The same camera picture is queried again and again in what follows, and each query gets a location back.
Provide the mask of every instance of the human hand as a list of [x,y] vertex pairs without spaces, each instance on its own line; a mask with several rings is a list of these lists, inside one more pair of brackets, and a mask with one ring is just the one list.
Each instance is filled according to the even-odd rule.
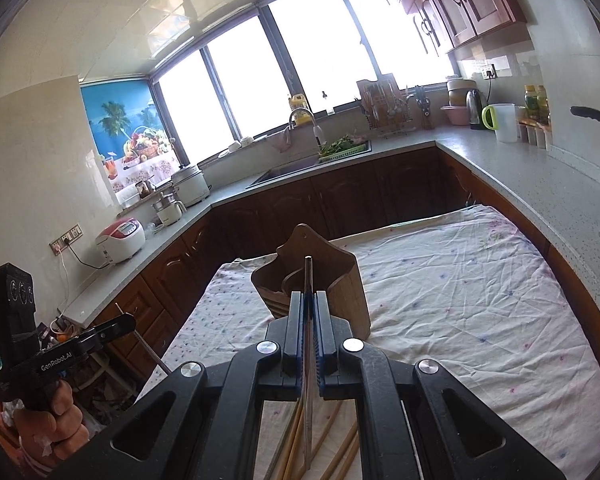
[[[82,424],[82,412],[74,405],[71,386],[59,381],[58,389],[51,400],[49,412],[16,410],[13,421],[22,447],[30,457],[48,467],[55,467],[78,451],[89,440],[89,432]],[[44,442],[51,441],[51,454],[44,452]]]

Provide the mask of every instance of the window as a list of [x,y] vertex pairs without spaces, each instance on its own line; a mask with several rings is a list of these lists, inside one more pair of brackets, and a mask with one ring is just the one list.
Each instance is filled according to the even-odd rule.
[[393,73],[400,88],[439,83],[454,72],[448,56],[427,56],[418,31],[400,3],[349,0],[369,40],[380,71]]
[[258,18],[237,25],[208,47],[243,137],[288,121],[289,90]]
[[269,5],[314,112],[360,98],[356,81],[376,73],[343,0],[277,0]]
[[191,162],[200,162],[234,142],[200,51],[160,78],[173,125]]
[[153,175],[152,182],[159,184],[180,169],[147,81],[102,83],[81,91],[93,140],[120,203],[137,193],[136,182]]

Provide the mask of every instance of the kitchen counter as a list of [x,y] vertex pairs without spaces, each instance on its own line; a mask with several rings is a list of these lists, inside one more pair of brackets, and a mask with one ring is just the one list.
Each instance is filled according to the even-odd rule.
[[503,144],[492,132],[458,126],[373,139],[372,151],[249,186],[254,174],[188,208],[180,221],[149,238],[131,259],[107,267],[67,308],[64,316],[85,328],[162,250],[214,206],[281,184],[398,153],[437,146],[470,168],[522,214],[560,252],[600,309],[600,184],[529,144]]

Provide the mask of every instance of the window frame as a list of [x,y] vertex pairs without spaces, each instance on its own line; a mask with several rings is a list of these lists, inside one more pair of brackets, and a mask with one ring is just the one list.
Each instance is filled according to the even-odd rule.
[[[199,50],[205,63],[209,79],[211,79],[211,83],[214,87],[214,90],[216,91],[216,97],[218,99],[218,102],[220,103],[222,111],[224,112],[224,116],[227,120],[228,126],[231,130],[232,136],[235,140],[240,141],[240,139],[242,138],[240,134],[240,128],[238,127],[237,121],[231,110],[231,105],[227,100],[226,95],[224,94],[221,79],[214,65],[211,53],[209,52],[209,49],[207,47],[207,45],[212,40],[218,38],[225,32],[231,30],[237,25],[240,25],[246,20],[257,16],[260,20],[260,25],[262,26],[264,33],[267,39],[269,40],[269,46],[271,47],[276,61],[278,62],[280,72],[282,73],[282,76],[286,82],[286,86],[288,87],[289,93],[291,95],[304,94],[302,82],[298,76],[298,72],[296,71],[293,59],[289,54],[289,50],[286,47],[284,39],[282,38],[282,35],[278,28],[278,24],[276,23],[276,20],[274,19],[273,14],[269,9],[269,4],[274,1],[276,0],[261,0],[259,2],[256,2],[253,6],[249,6],[241,10],[235,16],[232,16],[225,22],[220,23],[218,26],[205,32],[198,38],[193,38],[192,41],[190,41],[189,43],[185,43],[172,56],[164,59],[163,62],[159,63],[154,68],[154,70],[152,70],[152,72],[148,74],[148,76],[143,78],[136,78],[146,79],[148,81],[150,91],[152,93],[152,96],[154,96],[154,101],[156,103],[158,114],[160,114],[160,118],[162,119],[162,123],[165,126],[165,130],[167,131],[169,136],[175,141],[174,150],[176,151],[176,156],[178,157],[178,160],[180,160],[180,163],[183,166],[186,166],[190,163],[189,157],[187,156],[184,147],[180,142],[180,137],[178,136],[177,130],[173,124],[173,120],[171,119],[168,107],[166,105],[166,102],[164,101],[164,95],[162,94],[162,89],[160,88],[159,80],[164,74],[166,74],[169,70],[174,68],[178,63],[180,63],[186,57],[189,57],[192,54],[194,54],[195,51]],[[376,60],[376,56],[373,52],[373,49],[371,48],[371,45],[366,37],[365,31],[363,30],[362,24],[360,23],[360,20],[358,19],[358,16],[356,15],[356,12],[353,9],[350,0],[343,0],[343,2],[347,7],[351,19],[353,20],[356,26],[356,30],[360,34],[360,42],[366,49],[371,65],[373,66],[374,71],[376,72],[376,77],[379,78],[381,75],[380,67],[378,65],[378,61]],[[449,54],[444,54],[444,56],[447,56],[449,58],[451,67],[454,70],[454,72],[459,73],[458,63],[456,62],[454,56],[451,56]],[[438,88],[442,88],[443,86],[446,88],[445,82],[425,85],[424,88],[428,90],[436,90]],[[334,110],[336,111],[336,113],[338,113],[346,110],[351,110],[359,106],[360,101],[354,100],[349,103],[338,105],[335,107]],[[326,111],[321,111],[315,114],[315,119],[321,120],[326,116]],[[280,124],[280,126],[276,126],[270,130],[267,130],[266,132],[257,134],[256,136],[254,136],[254,138],[258,139],[260,137],[276,133],[284,129],[285,127],[286,123]]]

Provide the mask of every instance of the wooden chopstick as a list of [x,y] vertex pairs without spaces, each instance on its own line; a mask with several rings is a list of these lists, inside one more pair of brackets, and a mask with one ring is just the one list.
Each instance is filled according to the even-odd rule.
[[338,474],[335,476],[335,478],[333,480],[344,480],[344,477],[349,472],[349,469],[351,468],[351,463],[353,462],[353,459],[355,459],[356,455],[358,454],[359,449],[360,449],[360,436],[359,436],[359,434],[356,433],[356,436],[353,439],[353,443],[351,444],[351,447],[349,448],[349,451],[347,451],[347,455],[344,458],[342,467],[340,468],[340,471],[338,471]]
[[[315,447],[313,448],[313,450],[311,452],[312,459],[314,459],[315,456],[318,454],[320,447],[324,443],[324,439],[327,438],[327,435],[329,434],[329,430],[333,426],[333,423],[336,420],[336,417],[338,416],[338,412],[340,411],[341,406],[342,406],[342,400],[338,400],[336,402],[335,408],[333,409],[333,412],[331,412],[331,416],[329,417],[329,420],[327,420],[327,424],[325,425],[324,429],[322,430],[322,433],[320,434],[320,438],[318,439],[318,442],[316,443]],[[301,480],[304,473],[306,473],[306,468],[304,467],[304,463],[303,463],[300,466],[300,469],[298,471],[296,471],[296,474],[294,475],[293,480]]]
[[293,424],[291,425],[289,433],[285,436],[285,445],[282,448],[282,452],[280,453],[279,462],[283,464],[278,469],[278,473],[275,475],[274,480],[282,480],[283,475],[286,470],[286,465],[289,462],[289,455],[291,454],[291,448],[293,447],[294,439],[296,437],[296,433],[298,432],[298,425],[300,424],[300,420],[302,417],[302,407],[304,406],[304,399],[300,399],[298,401],[298,406],[296,407],[296,412],[294,413]]
[[298,409],[300,407],[300,401],[296,402],[294,405],[294,410],[289,420],[286,422],[285,431],[282,433],[282,437],[280,438],[280,442],[278,442],[278,447],[276,448],[273,457],[271,458],[271,462],[269,463],[269,467],[267,468],[267,472],[264,474],[262,480],[269,480],[271,475],[273,475],[273,471],[276,469],[276,465],[278,464],[278,459],[282,453],[283,448],[285,447],[286,441],[289,438],[289,435],[293,431],[295,433],[294,421],[296,420],[296,414],[298,413]]
[[334,455],[333,459],[327,466],[327,469],[325,469],[324,473],[322,473],[320,480],[329,480],[329,478],[331,477],[333,472],[338,467],[340,460],[342,460],[342,456],[344,455],[347,448],[353,441],[353,438],[356,436],[357,432],[358,432],[358,423],[354,422],[353,425],[351,426],[351,429],[349,430],[349,433],[347,433],[347,436],[344,438],[343,443],[340,444],[340,447],[338,448],[336,454]]
[[298,418],[298,426],[296,427],[296,434],[294,435],[294,442],[291,446],[291,454],[289,455],[289,459],[286,462],[285,466],[285,474],[282,477],[282,480],[290,480],[291,472],[294,469],[294,464],[296,463],[296,456],[298,455],[298,449],[302,444],[302,434],[304,433],[304,424],[302,423],[302,416],[304,415],[304,403],[300,407],[300,417]]

